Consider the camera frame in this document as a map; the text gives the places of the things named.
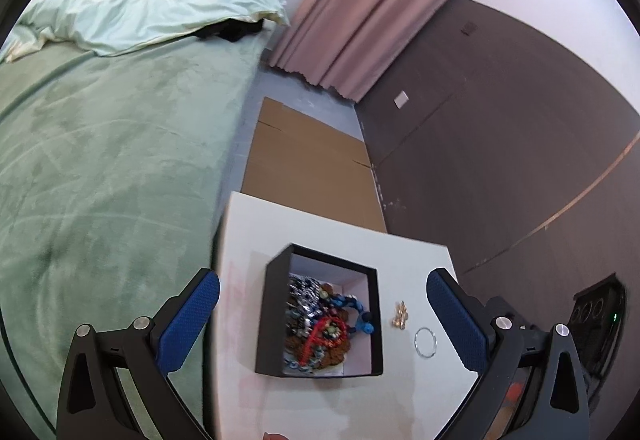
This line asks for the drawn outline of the silver ring bangle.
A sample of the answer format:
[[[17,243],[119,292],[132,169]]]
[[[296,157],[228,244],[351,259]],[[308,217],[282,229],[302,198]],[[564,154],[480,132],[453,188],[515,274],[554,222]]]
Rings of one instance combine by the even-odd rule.
[[[421,359],[431,359],[437,352],[437,337],[428,327],[422,326],[413,335],[413,348]]]

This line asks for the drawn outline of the gold butterfly brooch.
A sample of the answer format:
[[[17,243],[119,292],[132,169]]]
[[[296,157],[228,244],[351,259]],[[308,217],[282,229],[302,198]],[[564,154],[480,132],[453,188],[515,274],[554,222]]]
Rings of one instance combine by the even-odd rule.
[[[395,315],[390,321],[390,325],[398,330],[404,330],[407,327],[409,312],[405,301],[396,304]]]

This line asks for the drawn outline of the black jewelry box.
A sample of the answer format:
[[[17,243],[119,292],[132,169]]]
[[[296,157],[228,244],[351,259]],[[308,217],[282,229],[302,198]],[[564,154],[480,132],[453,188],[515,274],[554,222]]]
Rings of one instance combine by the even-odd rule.
[[[269,261],[256,373],[357,378],[383,370],[377,270],[297,244]]]

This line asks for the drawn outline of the black device with buttons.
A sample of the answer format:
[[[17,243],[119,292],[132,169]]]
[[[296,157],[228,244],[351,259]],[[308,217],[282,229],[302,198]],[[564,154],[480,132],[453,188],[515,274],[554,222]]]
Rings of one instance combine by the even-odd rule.
[[[625,314],[626,290],[615,274],[574,296],[568,328],[582,364],[590,414],[620,348]]]

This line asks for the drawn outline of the green bed blanket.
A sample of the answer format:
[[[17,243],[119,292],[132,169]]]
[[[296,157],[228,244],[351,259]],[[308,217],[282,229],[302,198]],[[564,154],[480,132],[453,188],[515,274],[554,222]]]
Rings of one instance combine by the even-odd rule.
[[[150,316],[209,263],[243,104],[271,36],[183,37],[1,67],[1,380],[52,437],[74,331]]]

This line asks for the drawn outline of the brown cardboard sheet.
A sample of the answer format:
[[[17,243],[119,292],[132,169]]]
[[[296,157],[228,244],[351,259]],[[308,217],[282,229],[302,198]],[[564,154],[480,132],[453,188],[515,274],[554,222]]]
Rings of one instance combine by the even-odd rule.
[[[364,143],[269,98],[262,100],[242,192],[386,231]]]

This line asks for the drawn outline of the black garment on bed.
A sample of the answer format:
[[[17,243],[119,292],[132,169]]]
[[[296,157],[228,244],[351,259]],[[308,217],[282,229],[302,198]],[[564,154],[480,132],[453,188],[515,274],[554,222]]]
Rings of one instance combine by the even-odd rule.
[[[257,34],[262,31],[264,21],[244,22],[239,20],[224,20],[219,23],[209,24],[199,28],[193,33],[198,39],[218,37],[226,41],[237,42],[245,36]]]

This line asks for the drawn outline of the pale green duvet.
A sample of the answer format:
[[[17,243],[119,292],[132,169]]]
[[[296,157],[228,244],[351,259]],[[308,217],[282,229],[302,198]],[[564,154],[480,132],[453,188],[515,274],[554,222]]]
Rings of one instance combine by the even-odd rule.
[[[119,56],[235,20],[288,24],[286,0],[30,0],[1,47],[12,62],[47,42]]]

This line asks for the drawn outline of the white wall switch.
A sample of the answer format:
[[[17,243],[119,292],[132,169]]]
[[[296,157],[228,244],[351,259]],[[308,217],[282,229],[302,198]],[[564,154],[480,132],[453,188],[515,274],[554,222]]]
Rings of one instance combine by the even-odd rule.
[[[396,105],[396,108],[400,110],[408,102],[408,100],[408,94],[405,93],[405,91],[401,91],[401,93],[399,93],[398,96],[396,96],[396,98],[394,99],[394,104]]]

